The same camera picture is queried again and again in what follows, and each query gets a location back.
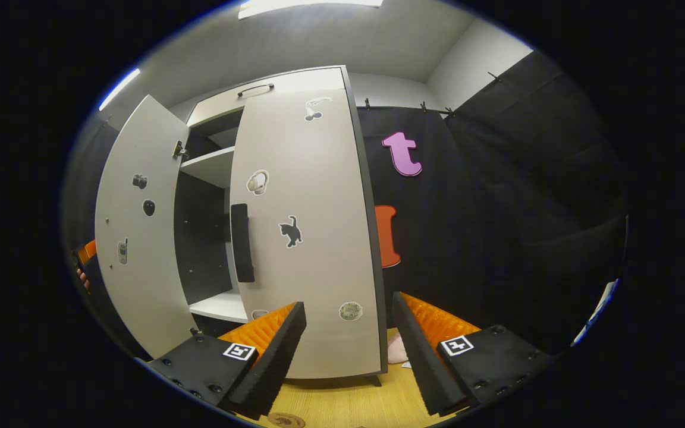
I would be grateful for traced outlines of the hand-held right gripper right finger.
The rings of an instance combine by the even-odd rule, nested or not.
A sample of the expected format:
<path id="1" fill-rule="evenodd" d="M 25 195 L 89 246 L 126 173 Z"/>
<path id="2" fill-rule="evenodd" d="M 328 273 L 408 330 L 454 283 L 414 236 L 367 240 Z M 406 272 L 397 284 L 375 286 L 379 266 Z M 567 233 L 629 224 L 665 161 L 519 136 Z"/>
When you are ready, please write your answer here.
<path id="1" fill-rule="evenodd" d="M 481 329 L 403 292 L 392 295 L 392 319 L 430 415 L 490 407 L 555 360 L 503 325 Z"/>

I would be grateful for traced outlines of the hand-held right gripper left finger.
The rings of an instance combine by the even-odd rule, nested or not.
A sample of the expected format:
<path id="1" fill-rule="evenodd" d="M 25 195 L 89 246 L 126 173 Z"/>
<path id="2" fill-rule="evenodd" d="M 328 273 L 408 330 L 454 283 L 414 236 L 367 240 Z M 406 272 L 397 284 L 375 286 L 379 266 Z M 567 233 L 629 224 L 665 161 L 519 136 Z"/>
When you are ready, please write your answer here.
<path id="1" fill-rule="evenodd" d="M 217 338 L 191 329 L 146 369 L 208 409 L 258 420 L 274 405 L 306 327 L 296 301 Z"/>

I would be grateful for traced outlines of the white cabinet door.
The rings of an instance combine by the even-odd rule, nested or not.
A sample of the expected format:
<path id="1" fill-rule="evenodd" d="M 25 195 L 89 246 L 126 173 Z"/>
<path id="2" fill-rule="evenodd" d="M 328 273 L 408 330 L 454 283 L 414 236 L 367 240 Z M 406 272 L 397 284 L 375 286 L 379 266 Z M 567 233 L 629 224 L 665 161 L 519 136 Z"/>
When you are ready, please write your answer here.
<path id="1" fill-rule="evenodd" d="M 157 360 L 196 323 L 178 271 L 174 207 L 188 125 L 147 95 L 112 145 L 98 188 L 95 241 L 104 285 L 123 325 Z"/>
<path id="2" fill-rule="evenodd" d="M 248 315 L 304 303 L 291 379 L 385 372 L 377 231 L 360 155 L 344 89 L 244 105 L 230 203 L 247 204 L 255 281 L 238 284 Z"/>

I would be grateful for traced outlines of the pink plush face toy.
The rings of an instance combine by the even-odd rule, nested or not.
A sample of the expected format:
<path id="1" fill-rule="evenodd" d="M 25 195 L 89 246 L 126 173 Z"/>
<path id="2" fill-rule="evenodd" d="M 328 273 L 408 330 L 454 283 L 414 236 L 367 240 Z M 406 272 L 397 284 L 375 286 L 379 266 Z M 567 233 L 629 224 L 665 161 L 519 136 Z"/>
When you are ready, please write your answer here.
<path id="1" fill-rule="evenodd" d="M 400 333 L 395 333 L 388 340 L 388 364 L 403 364 L 409 360 L 407 350 Z"/>

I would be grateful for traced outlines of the round cork coaster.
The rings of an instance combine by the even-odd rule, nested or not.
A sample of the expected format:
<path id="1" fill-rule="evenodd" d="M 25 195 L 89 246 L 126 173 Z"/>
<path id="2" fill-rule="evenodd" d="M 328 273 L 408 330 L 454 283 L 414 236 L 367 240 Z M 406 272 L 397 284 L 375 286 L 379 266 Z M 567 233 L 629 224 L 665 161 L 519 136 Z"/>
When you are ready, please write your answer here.
<path id="1" fill-rule="evenodd" d="M 268 414 L 267 419 L 270 423 L 279 428 L 306 428 L 305 421 L 294 414 L 280 412 L 270 413 Z"/>

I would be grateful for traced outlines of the white cabinet shelf board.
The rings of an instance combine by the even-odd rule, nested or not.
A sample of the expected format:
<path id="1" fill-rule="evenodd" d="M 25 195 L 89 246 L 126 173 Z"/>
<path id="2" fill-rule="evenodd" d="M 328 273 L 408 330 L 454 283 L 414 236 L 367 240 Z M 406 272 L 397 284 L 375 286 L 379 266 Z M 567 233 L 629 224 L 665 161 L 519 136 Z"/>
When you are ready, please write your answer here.
<path id="1" fill-rule="evenodd" d="M 215 187 L 231 187 L 231 171 L 235 146 L 217 150 L 183 162 L 180 171 Z"/>
<path id="2" fill-rule="evenodd" d="M 240 293 L 235 289 L 193 303 L 188 309 L 192 314 L 210 319 L 235 323 L 249 322 Z"/>

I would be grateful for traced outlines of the white cabinet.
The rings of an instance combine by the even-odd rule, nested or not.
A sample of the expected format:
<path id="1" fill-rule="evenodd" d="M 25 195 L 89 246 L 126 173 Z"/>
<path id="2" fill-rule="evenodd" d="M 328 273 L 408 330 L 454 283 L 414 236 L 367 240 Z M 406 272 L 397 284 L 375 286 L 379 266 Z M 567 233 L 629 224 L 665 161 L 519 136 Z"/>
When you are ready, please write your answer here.
<path id="1" fill-rule="evenodd" d="M 366 167 L 366 171 L 362 174 L 362 179 L 365 184 L 370 185 L 370 202 L 372 202 L 373 220 L 376 223 L 376 241 L 379 249 L 377 261 L 381 268 L 381 293 L 378 299 L 383 316 L 384 360 L 386 363 L 385 372 L 381 374 L 353 377 L 363 377 L 373 385 L 380 386 L 381 377 L 388 371 L 388 334 L 386 333 L 388 323 L 386 321 L 384 298 L 384 266 L 386 253 L 392 249 L 392 217 L 394 216 L 394 211 L 389 206 L 378 206 L 375 203 L 372 169 L 369 166 L 362 123 L 356 101 L 354 101 L 353 82 L 348 70 L 347 74 L 348 76 L 346 76 L 344 81 L 344 90 L 348 94 L 348 98 L 350 98 L 354 132 L 356 132 L 361 152 L 360 157 L 364 160 Z M 147 95 L 154 97 L 152 94 L 141 94 L 138 97 L 138 105 Z M 187 125 L 188 116 L 190 116 L 195 105 L 192 106 L 187 116 L 175 114 L 171 109 L 163 106 Z M 130 108 L 126 121 L 136 106 Z M 177 146 L 174 152 L 174 157 L 180 158 L 180 166 L 183 162 L 193 158 L 235 146 L 243 109 L 240 108 L 233 113 L 216 117 L 197 127 L 188 127 L 188 138 L 185 146 Z M 193 178 L 181 171 L 179 172 L 174 207 L 175 251 L 180 281 L 189 306 L 232 289 L 240 293 L 232 253 L 230 206 L 230 187 L 215 187 L 208 182 Z M 249 322 L 252 322 L 267 313 L 269 312 L 263 311 L 256 315 L 246 315 Z M 321 380 L 327 379 L 348 379 L 348 377 L 324 377 Z"/>

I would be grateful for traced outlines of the narrow ceiling light strip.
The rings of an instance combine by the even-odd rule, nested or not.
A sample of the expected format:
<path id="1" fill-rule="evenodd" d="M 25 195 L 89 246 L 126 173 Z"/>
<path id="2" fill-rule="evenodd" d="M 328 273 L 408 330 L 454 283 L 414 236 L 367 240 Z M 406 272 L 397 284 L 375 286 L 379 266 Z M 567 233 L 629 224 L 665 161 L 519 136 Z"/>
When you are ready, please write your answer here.
<path id="1" fill-rule="evenodd" d="M 123 89 L 125 89 L 128 84 L 130 84 L 131 81 L 133 81 L 139 74 L 141 73 L 141 70 L 139 68 L 133 68 L 129 73 L 127 73 L 123 78 L 117 82 L 117 84 L 107 92 L 106 95 L 104 95 L 103 100 L 101 103 L 99 103 L 97 110 L 98 111 L 103 111 L 109 103 L 111 103 L 112 100 L 120 93 L 122 92 Z"/>

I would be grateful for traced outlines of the white cabinet drawer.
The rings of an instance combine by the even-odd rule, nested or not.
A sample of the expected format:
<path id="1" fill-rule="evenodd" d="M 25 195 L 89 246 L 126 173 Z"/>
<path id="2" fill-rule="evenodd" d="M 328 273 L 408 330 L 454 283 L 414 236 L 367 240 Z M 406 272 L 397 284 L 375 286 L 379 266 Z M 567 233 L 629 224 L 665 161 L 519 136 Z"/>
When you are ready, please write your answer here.
<path id="1" fill-rule="evenodd" d="M 253 85 L 266 83 L 274 84 L 275 88 L 265 94 L 302 92 L 303 90 L 344 89 L 346 76 L 348 76 L 348 74 L 345 65 L 339 65 L 308 68 L 308 70 L 288 71 L 287 73 L 270 75 L 253 81 L 244 82 L 196 103 L 190 116 L 188 116 L 187 125 L 188 127 L 197 127 L 216 117 L 233 113 L 237 109 L 242 108 L 247 99 L 264 95 L 256 94 L 243 98 L 237 97 L 237 93 L 240 90 L 247 89 Z"/>

